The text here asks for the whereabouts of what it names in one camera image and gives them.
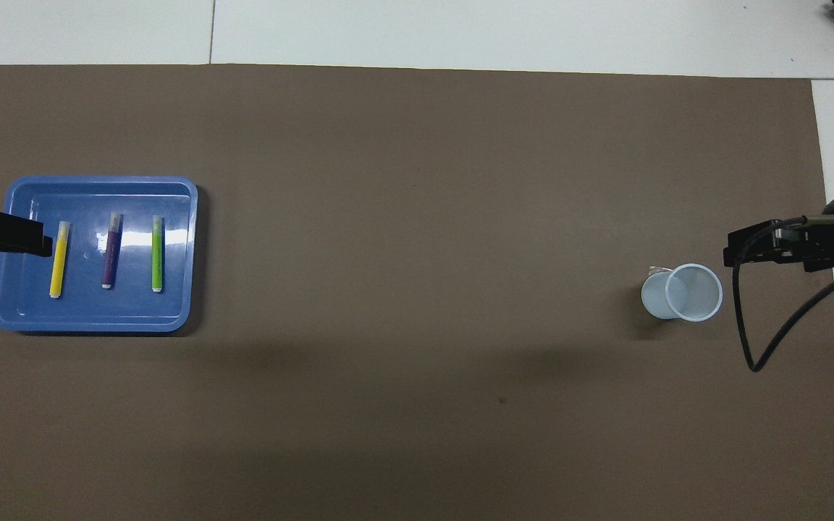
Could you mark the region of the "yellow highlighter pen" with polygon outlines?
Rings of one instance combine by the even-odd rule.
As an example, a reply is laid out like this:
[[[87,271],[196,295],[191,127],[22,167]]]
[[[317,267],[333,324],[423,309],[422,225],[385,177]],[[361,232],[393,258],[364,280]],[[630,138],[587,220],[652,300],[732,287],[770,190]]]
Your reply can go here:
[[[72,230],[72,224],[69,221],[59,222],[53,253],[51,279],[49,283],[50,299],[56,300],[62,297],[70,230]]]

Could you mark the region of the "purple highlighter pen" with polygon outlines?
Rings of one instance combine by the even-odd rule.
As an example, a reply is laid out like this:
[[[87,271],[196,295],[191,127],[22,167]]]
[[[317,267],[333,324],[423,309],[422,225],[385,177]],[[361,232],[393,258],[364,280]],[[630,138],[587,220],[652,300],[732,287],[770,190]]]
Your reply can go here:
[[[109,218],[106,231],[104,253],[104,269],[101,277],[101,287],[112,289],[116,284],[120,244],[122,244],[123,215],[113,212]]]

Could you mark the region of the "green highlighter pen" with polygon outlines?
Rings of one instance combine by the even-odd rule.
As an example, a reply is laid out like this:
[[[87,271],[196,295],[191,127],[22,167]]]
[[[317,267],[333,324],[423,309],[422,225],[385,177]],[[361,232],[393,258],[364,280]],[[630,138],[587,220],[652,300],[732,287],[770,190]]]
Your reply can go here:
[[[164,219],[152,216],[151,231],[151,290],[159,294],[164,290]]]

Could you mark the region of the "translucent plastic cup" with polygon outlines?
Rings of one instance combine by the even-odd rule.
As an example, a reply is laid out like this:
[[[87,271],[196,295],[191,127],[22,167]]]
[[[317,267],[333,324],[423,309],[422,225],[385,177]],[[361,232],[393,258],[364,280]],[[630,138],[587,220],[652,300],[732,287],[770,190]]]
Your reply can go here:
[[[643,306],[653,317],[692,323],[714,317],[722,306],[723,294],[719,277],[698,263],[655,269],[640,290]]]

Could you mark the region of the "blue plastic tray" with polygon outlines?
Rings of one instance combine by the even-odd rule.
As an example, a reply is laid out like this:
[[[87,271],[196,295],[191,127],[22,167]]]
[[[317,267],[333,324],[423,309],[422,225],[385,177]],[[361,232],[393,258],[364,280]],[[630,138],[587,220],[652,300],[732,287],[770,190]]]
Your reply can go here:
[[[165,334],[188,320],[199,192],[182,176],[25,176],[4,211],[72,230],[63,293],[50,299],[52,258],[0,254],[0,329],[56,333]],[[107,224],[123,215],[116,284],[101,287]],[[164,290],[151,290],[152,216],[164,219]]]

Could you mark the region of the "large brown table mat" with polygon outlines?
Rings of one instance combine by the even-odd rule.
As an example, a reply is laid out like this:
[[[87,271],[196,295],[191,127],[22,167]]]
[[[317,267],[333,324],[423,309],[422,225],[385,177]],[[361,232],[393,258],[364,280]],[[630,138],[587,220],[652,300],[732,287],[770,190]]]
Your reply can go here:
[[[0,66],[34,174],[195,182],[194,299],[0,329],[0,520],[834,521],[834,300],[751,373],[639,296],[822,210],[808,80]]]

